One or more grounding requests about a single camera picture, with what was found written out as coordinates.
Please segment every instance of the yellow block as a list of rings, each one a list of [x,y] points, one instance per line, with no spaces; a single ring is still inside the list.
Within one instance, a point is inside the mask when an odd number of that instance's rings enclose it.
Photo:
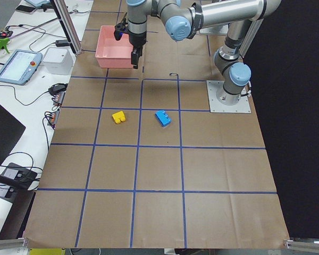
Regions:
[[[120,124],[121,122],[126,121],[124,112],[122,110],[120,112],[112,114],[112,117],[116,124]]]
[[[31,249],[30,255],[65,255],[62,249]]]

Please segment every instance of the green clamp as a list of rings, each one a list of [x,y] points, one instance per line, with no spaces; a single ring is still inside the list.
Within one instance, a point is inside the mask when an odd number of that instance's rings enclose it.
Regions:
[[[8,37],[0,39],[0,50],[4,47],[6,52],[9,54],[9,50],[7,49],[7,43],[10,41]]]

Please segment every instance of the metal mounting plate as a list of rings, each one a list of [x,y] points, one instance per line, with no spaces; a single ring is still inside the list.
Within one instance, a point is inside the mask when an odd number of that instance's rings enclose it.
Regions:
[[[210,28],[202,28],[200,29],[200,35],[217,35],[217,36],[225,36],[228,32],[228,24],[226,25],[215,25]]]
[[[217,90],[223,86],[224,81],[206,81],[208,89],[209,107],[211,113],[251,113],[248,97],[241,97],[236,105],[224,105],[217,97]]]

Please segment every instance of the blue block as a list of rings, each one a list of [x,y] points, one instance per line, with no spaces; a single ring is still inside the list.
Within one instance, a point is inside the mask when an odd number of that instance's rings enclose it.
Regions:
[[[171,119],[164,110],[159,110],[155,115],[163,127],[168,126],[171,123]]]

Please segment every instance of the phone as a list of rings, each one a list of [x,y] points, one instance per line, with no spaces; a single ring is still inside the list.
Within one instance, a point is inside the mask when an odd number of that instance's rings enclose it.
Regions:
[[[19,12],[26,12],[26,13],[32,13],[36,10],[36,8],[26,6],[26,5],[19,5],[15,9]]]

